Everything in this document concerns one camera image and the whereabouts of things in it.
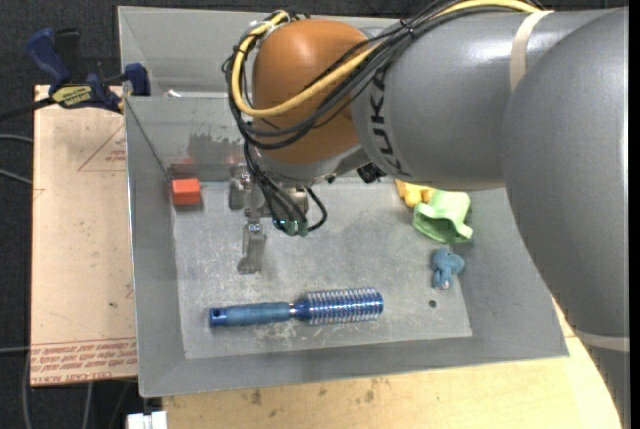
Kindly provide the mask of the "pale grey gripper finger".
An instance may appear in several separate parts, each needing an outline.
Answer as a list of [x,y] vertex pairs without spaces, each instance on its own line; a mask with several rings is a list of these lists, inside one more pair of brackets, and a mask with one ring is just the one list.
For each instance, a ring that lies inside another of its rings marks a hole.
[[260,273],[267,235],[259,222],[248,222],[243,229],[242,257],[237,270],[240,274]]
[[246,196],[250,191],[250,173],[246,164],[237,164],[231,169],[229,180],[228,205],[233,211],[245,207]]

